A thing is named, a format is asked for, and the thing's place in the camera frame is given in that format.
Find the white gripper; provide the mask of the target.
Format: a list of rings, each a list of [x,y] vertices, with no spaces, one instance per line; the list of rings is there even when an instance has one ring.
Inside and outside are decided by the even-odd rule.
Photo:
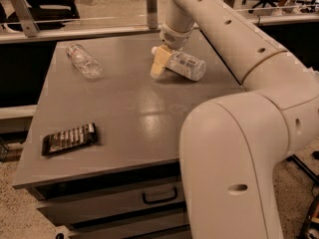
[[[164,23],[159,32],[160,39],[165,45],[152,47],[154,61],[151,76],[158,79],[165,69],[172,50],[180,50],[186,44],[193,29],[193,24],[169,24]]]

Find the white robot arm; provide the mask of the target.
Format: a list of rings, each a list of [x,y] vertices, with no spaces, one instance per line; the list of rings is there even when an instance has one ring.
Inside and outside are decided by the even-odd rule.
[[[319,80],[221,0],[169,0],[173,50],[200,28],[242,85],[186,117],[179,162],[192,239],[283,239],[273,168],[319,134]]]

